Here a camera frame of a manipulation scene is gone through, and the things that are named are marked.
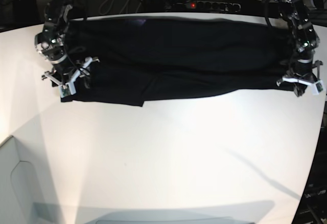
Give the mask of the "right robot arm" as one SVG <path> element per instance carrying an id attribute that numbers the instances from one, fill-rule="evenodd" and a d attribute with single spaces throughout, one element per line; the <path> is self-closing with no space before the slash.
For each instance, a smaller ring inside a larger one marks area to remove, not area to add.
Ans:
<path id="1" fill-rule="evenodd" d="M 74 0 L 50 0 L 44 9 L 42 32 L 35 36 L 36 51 L 45 57 L 53 69 L 49 76 L 53 82 L 65 85 L 71 72 L 78 70 L 65 49 L 64 39 L 69 26 L 68 14 Z"/>

